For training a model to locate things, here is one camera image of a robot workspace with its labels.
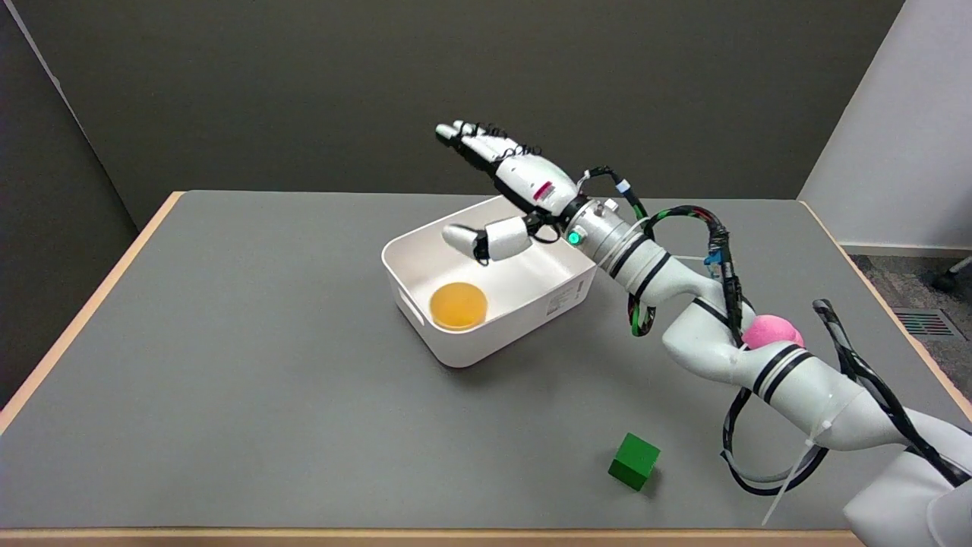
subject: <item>black stripe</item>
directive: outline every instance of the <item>black stripe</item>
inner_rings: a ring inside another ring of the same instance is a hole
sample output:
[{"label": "black stripe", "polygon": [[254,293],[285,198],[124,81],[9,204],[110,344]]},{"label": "black stripe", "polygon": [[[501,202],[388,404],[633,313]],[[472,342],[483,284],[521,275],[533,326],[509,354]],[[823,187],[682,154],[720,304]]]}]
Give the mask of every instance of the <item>black stripe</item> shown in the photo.
[{"label": "black stripe", "polygon": [[608,272],[608,274],[611,277],[617,276],[617,273],[621,271],[621,267],[624,266],[624,263],[628,261],[632,253],[635,252],[635,249],[637,249],[642,243],[646,241],[648,241],[648,238],[639,234],[638,238],[635,239],[635,242],[628,245],[627,249],[624,249],[624,252],[621,254],[621,256],[617,259],[617,261],[614,262],[614,266],[610,267],[610,272]]},{"label": "black stripe", "polygon": [[805,353],[797,355],[796,357],[793,357],[793,359],[790,362],[786,363],[786,366],[783,367],[783,370],[781,370],[780,373],[777,374],[775,378],[773,378],[773,381],[770,383],[770,386],[766,388],[766,395],[763,396],[763,400],[766,401],[766,404],[770,404],[770,397],[773,396],[773,392],[777,390],[777,387],[780,386],[783,379],[786,378],[786,375],[793,372],[793,369],[795,369],[797,365],[799,365],[800,363],[806,361],[807,359],[813,356],[814,355],[812,353],[807,351]]},{"label": "black stripe", "polygon": [[725,315],[723,315],[722,313],[719,313],[719,310],[713,308],[712,306],[709,306],[709,303],[708,302],[706,302],[704,300],[700,300],[700,299],[697,298],[697,299],[695,299],[695,300],[692,301],[692,304],[698,306],[699,308],[701,308],[701,309],[703,309],[705,311],[708,311],[709,312],[709,315],[711,315],[712,317],[715,317],[716,319],[718,319],[719,322],[722,323],[723,325],[725,325],[725,327],[727,329],[731,329],[732,328],[729,325],[729,319]]},{"label": "black stripe", "polygon": [[658,272],[660,272],[662,267],[665,266],[666,263],[668,263],[668,259],[670,258],[672,258],[672,255],[666,252],[665,256],[663,256],[662,259],[658,261],[658,264],[656,264],[655,267],[651,269],[651,272],[648,272],[648,275],[646,275],[642,280],[642,284],[638,285],[638,290],[635,291],[635,300],[639,302],[641,301],[642,293],[644,292],[644,289],[648,288],[648,283],[650,283],[651,279],[653,279],[656,275],[658,275]]},{"label": "black stripe", "polygon": [[784,347],[780,351],[777,351],[777,354],[774,355],[772,359],[770,359],[770,362],[766,363],[766,366],[763,367],[763,370],[759,371],[759,376],[756,377],[756,383],[752,385],[752,390],[758,395],[759,388],[763,385],[763,382],[766,381],[766,377],[770,376],[770,371],[776,368],[776,366],[780,364],[780,361],[783,361],[790,353],[796,351],[799,348],[800,347],[797,346],[796,344],[791,344],[787,347]]}]

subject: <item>gray wall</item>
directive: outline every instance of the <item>gray wall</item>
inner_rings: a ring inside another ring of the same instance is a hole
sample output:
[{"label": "gray wall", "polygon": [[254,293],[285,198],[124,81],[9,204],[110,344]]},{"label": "gray wall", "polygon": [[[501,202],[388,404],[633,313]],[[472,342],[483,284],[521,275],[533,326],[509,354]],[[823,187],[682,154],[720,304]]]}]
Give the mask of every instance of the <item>gray wall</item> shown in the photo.
[{"label": "gray wall", "polygon": [[143,225],[179,189],[490,192],[457,118],[646,197],[795,198],[902,0],[16,4]]},{"label": "gray wall", "polygon": [[104,170],[0,7],[0,406],[134,237]]}]

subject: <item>label sticker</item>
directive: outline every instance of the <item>label sticker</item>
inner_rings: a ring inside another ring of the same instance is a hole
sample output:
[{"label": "label sticker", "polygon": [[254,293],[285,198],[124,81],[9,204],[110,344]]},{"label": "label sticker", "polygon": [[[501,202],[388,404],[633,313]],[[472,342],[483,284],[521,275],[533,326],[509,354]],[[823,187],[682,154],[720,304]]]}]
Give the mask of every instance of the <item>label sticker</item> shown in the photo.
[{"label": "label sticker", "polygon": [[547,303],[547,315],[552,315],[556,313],[560,308],[563,308],[568,302],[577,300],[580,298],[580,290],[584,287],[584,280],[582,279],[577,286],[566,286],[559,291],[553,293],[550,296],[550,300]]}]

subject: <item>white wall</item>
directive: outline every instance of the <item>white wall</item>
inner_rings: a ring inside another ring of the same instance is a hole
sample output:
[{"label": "white wall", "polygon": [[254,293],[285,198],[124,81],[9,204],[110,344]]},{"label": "white wall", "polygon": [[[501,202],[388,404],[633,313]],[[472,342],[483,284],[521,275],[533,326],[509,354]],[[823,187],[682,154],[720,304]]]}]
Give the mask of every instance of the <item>white wall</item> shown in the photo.
[{"label": "white wall", "polygon": [[905,2],[800,199],[844,244],[972,248],[972,1]]}]

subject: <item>table edge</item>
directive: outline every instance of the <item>table edge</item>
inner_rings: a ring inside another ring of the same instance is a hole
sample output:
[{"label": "table edge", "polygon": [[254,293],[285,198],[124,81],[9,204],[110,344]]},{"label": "table edge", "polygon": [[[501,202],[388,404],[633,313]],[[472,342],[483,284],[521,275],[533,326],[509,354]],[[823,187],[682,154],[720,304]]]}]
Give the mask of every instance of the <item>table edge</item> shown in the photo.
[{"label": "table edge", "polygon": [[772,529],[33,529],[0,531],[0,545],[244,547],[861,547],[850,530]]},{"label": "table edge", "polygon": [[921,342],[918,341],[918,339],[912,336],[907,329],[905,329],[904,324],[902,324],[901,321],[898,320],[897,315],[895,315],[894,311],[891,310],[891,306],[887,304],[884,297],[882,297],[881,294],[878,292],[878,290],[874,288],[874,285],[864,275],[864,273],[860,270],[860,268],[857,267],[857,264],[855,264],[853,260],[851,260],[851,256],[844,249],[844,247],[841,246],[841,244],[837,242],[837,239],[834,239],[833,235],[830,234],[830,231],[827,230],[827,227],[820,220],[820,217],[816,216],[816,213],[810,207],[810,204],[806,203],[805,201],[800,201],[800,202],[803,203],[804,207],[807,207],[807,210],[810,211],[810,214],[814,217],[816,222],[820,225],[820,227],[827,234],[827,236],[830,237],[830,240],[833,241],[834,245],[836,245],[838,249],[840,249],[841,254],[844,255],[844,260],[848,261],[850,267],[853,268],[855,272],[857,272],[857,276],[860,277],[860,280],[864,282],[864,285],[867,287],[867,289],[871,291],[871,294],[874,295],[874,298],[878,300],[878,303],[881,304],[881,307],[885,309],[885,313],[887,313],[887,315],[890,316],[891,320],[894,321],[894,324],[897,325],[898,330],[901,331],[901,334],[904,335],[904,337],[908,340],[909,344],[911,344],[915,352],[919,355],[919,357],[921,357],[921,360],[924,361],[924,364],[928,367],[929,370],[931,370],[931,374],[935,375],[935,378],[938,379],[938,383],[940,383],[942,387],[944,387],[945,390],[949,393],[949,395],[958,405],[962,413],[965,414],[965,417],[968,418],[969,420],[972,420],[972,403],[970,403],[969,400],[965,398],[965,395],[962,395],[962,392],[959,391],[957,387],[955,387],[955,384],[952,383],[952,380],[949,379],[948,376],[946,376],[942,368],[938,366],[938,362],[935,361],[935,359],[931,356],[930,353],[928,353],[928,349],[925,348],[925,346],[922,345]]},{"label": "table edge", "polygon": [[[185,192],[173,192],[156,211],[145,229],[132,242],[112,270],[104,278],[85,305],[67,326],[51,349],[44,355],[37,367],[27,377],[23,385],[17,390],[7,405],[0,410],[0,435],[10,426],[11,422],[40,386],[44,378],[51,372],[64,351],[77,338],[88,320],[94,315],[108,293],[115,287],[128,266],[138,256],[149,238],[155,233],[162,221],[175,206]],[[905,336],[922,362],[931,370],[935,378],[945,388],[962,412],[972,419],[972,403],[961,394],[952,381],[945,375],[938,363],[931,357],[928,350],[912,337],[904,325],[897,319],[891,308],[882,298],[874,285],[864,276],[857,265],[851,260],[844,247],[830,234],[823,222],[805,201],[798,201],[807,208],[814,220],[820,225],[831,242],[840,250],[841,255],[850,264],[871,294],[878,300],[882,308],[894,321],[901,334]],[[82,543],[112,540],[112,545],[125,546],[136,543],[145,545],[146,540],[157,543],[168,543],[179,539],[193,539],[193,545],[224,544],[228,538],[247,541],[247,544],[262,546],[265,539],[271,542],[286,540],[288,545],[328,545],[329,547],[344,547],[395,543],[397,547],[403,544],[451,545],[464,540],[465,544],[472,540],[476,545],[540,545],[553,540],[563,539],[574,542],[604,544],[634,545],[650,542],[659,547],[688,547],[709,546],[718,544],[728,547],[727,541],[733,544],[737,540],[744,541],[752,547],[810,547],[820,545],[825,541],[828,547],[856,547],[859,541],[850,530],[759,530],[759,529],[640,529],[640,530],[470,530],[470,529],[427,529],[427,530],[387,530],[387,529],[3,529],[0,530],[0,543],[16,543],[40,545],[60,544],[63,541],[79,540]]]},{"label": "table edge", "polygon": [[74,339],[77,338],[81,330],[85,328],[87,321],[91,319],[91,316],[94,315],[94,313],[98,310],[98,307],[101,306],[102,302],[104,302],[105,298],[108,296],[108,293],[115,288],[115,284],[118,283],[119,279],[122,277],[122,274],[124,274],[125,270],[128,269],[128,266],[131,265],[132,261],[135,260],[135,257],[138,256],[138,253],[142,250],[142,247],[145,246],[145,243],[148,242],[150,237],[152,237],[152,234],[162,223],[162,220],[165,219],[165,216],[169,214],[169,211],[171,211],[172,207],[175,206],[176,201],[178,201],[184,193],[185,192],[173,192],[169,195],[169,197],[162,204],[162,207],[156,211],[156,214],[152,217],[152,220],[149,221],[149,224],[145,225],[145,229],[142,230],[134,241],[132,241],[131,245],[124,252],[112,270],[108,272],[108,275],[101,281],[98,288],[95,289],[94,293],[91,294],[90,298],[87,299],[85,305],[80,311],[78,311],[78,314],[74,316],[74,319],[71,320],[67,328],[64,329],[64,332],[57,337],[57,340],[54,342],[53,346],[51,346],[51,349],[48,349],[48,352],[45,353],[44,357],[41,358],[41,361],[36,367],[34,367],[34,370],[31,371],[29,376],[27,376],[27,379],[23,381],[23,384],[20,386],[17,392],[14,393],[14,396],[11,397],[7,405],[4,406],[3,410],[0,410],[0,435],[3,435],[4,431],[7,430],[7,427],[10,427],[10,424],[14,421],[14,418],[16,418],[20,410],[23,409],[23,406],[27,404],[27,400],[41,385],[44,378],[46,378],[51,370],[53,370],[54,365],[56,365],[57,361],[60,360],[61,355],[64,354],[64,351],[71,346]]}]

